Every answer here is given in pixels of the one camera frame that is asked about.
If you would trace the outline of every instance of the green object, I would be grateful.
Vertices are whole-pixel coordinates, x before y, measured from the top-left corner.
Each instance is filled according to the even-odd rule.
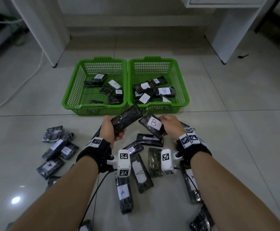
[[[100,93],[101,87],[84,87],[83,81],[90,81],[98,73],[108,74],[104,85],[115,80],[124,90],[123,103],[109,105],[108,96]],[[127,61],[111,57],[95,57],[79,61],[65,92],[62,105],[79,116],[119,115],[127,104]],[[103,101],[103,104],[90,104],[91,100]]]
[[[138,105],[143,113],[177,113],[189,104],[189,96],[176,60],[171,58],[145,57],[128,62],[128,104],[135,103],[134,85],[164,76],[167,84],[157,87],[174,87],[175,97],[167,97],[172,103],[157,102],[160,97],[151,98],[147,104]]]

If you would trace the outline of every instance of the wrist-mounted device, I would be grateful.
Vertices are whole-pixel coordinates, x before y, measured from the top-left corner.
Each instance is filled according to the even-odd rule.
[[[199,151],[212,155],[207,145],[195,132],[180,136],[179,140],[176,141],[176,149],[183,155],[185,165],[190,165],[191,158]]]
[[[110,143],[100,137],[94,137],[77,156],[76,162],[84,156],[90,156],[98,165],[99,172],[106,172],[111,169],[107,160],[113,159]]]

